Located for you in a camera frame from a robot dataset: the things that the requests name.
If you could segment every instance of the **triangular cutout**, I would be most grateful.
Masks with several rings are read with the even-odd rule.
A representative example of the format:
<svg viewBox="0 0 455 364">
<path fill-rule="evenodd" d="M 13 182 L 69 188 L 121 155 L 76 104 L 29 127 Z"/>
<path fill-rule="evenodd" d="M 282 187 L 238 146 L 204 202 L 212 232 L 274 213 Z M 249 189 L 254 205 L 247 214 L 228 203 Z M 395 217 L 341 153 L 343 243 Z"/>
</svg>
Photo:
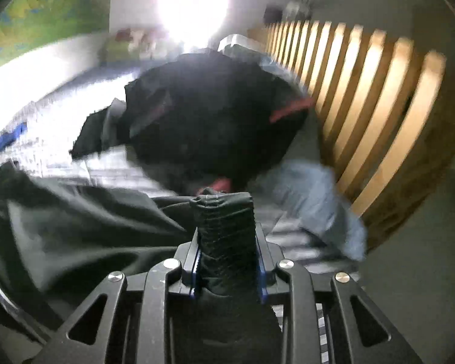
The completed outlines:
<svg viewBox="0 0 455 364">
<path fill-rule="evenodd" d="M 356 318 L 360 340 L 366 348 L 380 344 L 389 339 L 386 330 L 384 330 L 381 324 L 372 316 L 366 306 L 360 301 L 359 297 L 356 295 L 351 296 L 350 303 Z"/>
<path fill-rule="evenodd" d="M 107 300 L 108 296 L 105 294 L 100 295 L 96 299 L 94 304 L 81 316 L 81 319 L 79 319 L 71 331 L 67 333 L 69 339 L 82 342 L 86 345 L 94 345 Z"/>
</svg>

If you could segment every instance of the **silver screw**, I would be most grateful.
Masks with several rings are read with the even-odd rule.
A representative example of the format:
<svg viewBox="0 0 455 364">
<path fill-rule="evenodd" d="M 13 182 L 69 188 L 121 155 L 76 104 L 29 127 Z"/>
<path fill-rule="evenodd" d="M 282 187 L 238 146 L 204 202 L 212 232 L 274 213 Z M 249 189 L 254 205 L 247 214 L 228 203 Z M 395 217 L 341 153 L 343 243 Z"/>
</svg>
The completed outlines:
<svg viewBox="0 0 455 364">
<path fill-rule="evenodd" d="M 346 274 L 345 272 L 338 272 L 337 274 L 335 274 L 335 279 L 340 283 L 347 283 L 348 281 L 350 281 L 350 276 L 348 276 L 348 274 Z"/>
<path fill-rule="evenodd" d="M 288 260 L 288 259 L 283 259 L 278 264 L 281 268 L 284 268 L 284 269 L 293 268 L 293 266 L 295 265 L 295 263 L 293 261 Z"/>
<path fill-rule="evenodd" d="M 121 279 L 123 279 L 123 273 L 120 271 L 113 271 L 108 275 L 110 282 L 119 282 Z"/>
<path fill-rule="evenodd" d="M 176 269 L 180 267 L 180 261 L 177 259 L 167 259 L 163 262 L 163 266 L 168 269 Z"/>
</svg>

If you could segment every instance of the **bright light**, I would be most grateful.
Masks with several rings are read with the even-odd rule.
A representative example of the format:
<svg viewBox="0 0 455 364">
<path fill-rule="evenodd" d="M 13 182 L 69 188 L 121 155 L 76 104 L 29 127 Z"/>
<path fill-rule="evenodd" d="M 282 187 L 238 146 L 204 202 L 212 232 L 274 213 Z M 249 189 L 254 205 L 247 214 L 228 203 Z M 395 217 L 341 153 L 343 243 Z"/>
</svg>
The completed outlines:
<svg viewBox="0 0 455 364">
<path fill-rule="evenodd" d="M 206 47 L 219 30 L 228 0 L 159 0 L 160 18 L 171 37 L 189 46 Z"/>
</svg>

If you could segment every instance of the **wooden bed frame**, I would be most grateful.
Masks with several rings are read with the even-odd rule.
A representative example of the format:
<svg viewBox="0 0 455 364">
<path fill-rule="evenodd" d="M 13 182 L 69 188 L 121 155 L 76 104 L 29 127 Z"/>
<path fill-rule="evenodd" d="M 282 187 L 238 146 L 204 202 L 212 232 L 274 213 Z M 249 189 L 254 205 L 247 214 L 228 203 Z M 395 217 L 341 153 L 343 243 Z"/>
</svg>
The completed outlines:
<svg viewBox="0 0 455 364">
<path fill-rule="evenodd" d="M 365 222 L 368 248 L 377 247 L 455 155 L 455 80 L 443 80 L 445 57 L 342 23 L 284 22 L 248 36 L 312 93 L 324 162 Z"/>
</svg>

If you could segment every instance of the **colorful painting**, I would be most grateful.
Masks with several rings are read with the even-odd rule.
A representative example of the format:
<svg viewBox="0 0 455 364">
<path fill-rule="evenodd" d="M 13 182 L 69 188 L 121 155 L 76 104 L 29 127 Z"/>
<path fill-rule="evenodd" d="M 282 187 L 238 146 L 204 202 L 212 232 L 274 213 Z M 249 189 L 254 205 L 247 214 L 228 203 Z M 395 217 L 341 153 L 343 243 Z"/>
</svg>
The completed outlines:
<svg viewBox="0 0 455 364">
<path fill-rule="evenodd" d="M 12 0 L 0 15 L 0 66 L 40 46 L 109 29 L 110 0 Z"/>
</svg>

